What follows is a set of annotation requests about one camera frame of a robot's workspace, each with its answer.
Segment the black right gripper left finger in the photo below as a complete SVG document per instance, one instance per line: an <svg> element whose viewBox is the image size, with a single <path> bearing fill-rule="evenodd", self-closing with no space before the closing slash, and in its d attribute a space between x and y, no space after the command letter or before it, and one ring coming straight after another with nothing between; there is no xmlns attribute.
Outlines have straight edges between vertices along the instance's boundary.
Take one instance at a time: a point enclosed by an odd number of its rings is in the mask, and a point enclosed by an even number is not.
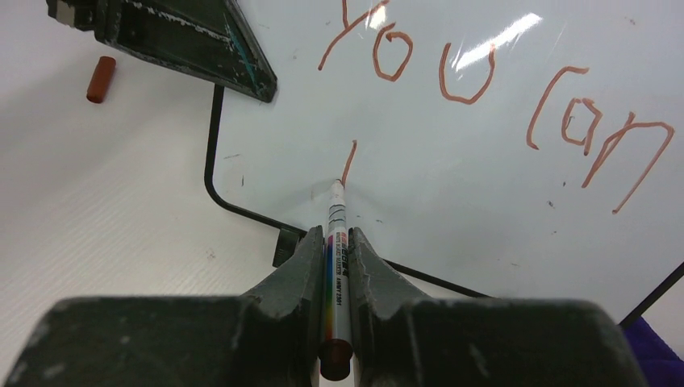
<svg viewBox="0 0 684 387"><path fill-rule="evenodd" d="M5 385L317 386L323 239L241 295L63 299Z"/></svg>

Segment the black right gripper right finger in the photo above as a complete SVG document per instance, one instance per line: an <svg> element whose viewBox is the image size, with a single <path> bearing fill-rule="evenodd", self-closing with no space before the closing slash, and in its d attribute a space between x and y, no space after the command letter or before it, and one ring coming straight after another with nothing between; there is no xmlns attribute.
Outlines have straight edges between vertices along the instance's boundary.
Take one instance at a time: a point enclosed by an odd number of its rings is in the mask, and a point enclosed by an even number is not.
<svg viewBox="0 0 684 387"><path fill-rule="evenodd" d="M350 232L359 386L644 386L621 329L593 303L428 296Z"/></svg>

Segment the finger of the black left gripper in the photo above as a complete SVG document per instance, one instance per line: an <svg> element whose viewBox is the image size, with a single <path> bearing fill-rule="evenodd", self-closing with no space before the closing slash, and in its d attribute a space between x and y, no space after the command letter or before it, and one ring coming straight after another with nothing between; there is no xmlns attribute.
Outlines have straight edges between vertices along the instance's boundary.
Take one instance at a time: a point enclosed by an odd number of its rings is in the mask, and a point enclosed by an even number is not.
<svg viewBox="0 0 684 387"><path fill-rule="evenodd" d="M148 63L270 103L277 76L235 1L47 0L48 15Z"/></svg>

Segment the white whiteboard marker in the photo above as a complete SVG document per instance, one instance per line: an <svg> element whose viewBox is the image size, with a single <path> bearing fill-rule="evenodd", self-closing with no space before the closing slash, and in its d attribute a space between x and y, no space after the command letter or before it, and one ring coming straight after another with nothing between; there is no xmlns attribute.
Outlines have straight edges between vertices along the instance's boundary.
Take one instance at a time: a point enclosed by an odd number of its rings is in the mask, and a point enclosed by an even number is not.
<svg viewBox="0 0 684 387"><path fill-rule="evenodd" d="M330 188L326 232L320 372L329 381L342 381L350 374L353 347L348 283L348 228L344 185L341 180L334 181Z"/></svg>

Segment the brown marker cap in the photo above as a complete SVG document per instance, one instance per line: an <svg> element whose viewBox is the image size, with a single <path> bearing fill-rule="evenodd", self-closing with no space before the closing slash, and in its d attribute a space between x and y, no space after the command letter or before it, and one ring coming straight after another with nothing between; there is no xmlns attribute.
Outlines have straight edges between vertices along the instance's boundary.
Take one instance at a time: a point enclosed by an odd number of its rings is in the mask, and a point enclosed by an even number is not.
<svg viewBox="0 0 684 387"><path fill-rule="evenodd" d="M94 69L86 91L86 99L92 103L102 103L109 91L115 74L116 59L111 56L101 56Z"/></svg>

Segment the black framed whiteboard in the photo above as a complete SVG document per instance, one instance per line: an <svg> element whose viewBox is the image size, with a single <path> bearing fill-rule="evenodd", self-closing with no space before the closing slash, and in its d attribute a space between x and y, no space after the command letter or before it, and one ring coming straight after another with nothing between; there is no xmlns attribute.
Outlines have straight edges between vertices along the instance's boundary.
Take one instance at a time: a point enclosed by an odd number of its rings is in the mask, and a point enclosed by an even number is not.
<svg viewBox="0 0 684 387"><path fill-rule="evenodd" d="M624 321L683 265L680 1L242 1L277 76L228 91L208 188L307 229L346 178L377 253Z"/></svg>

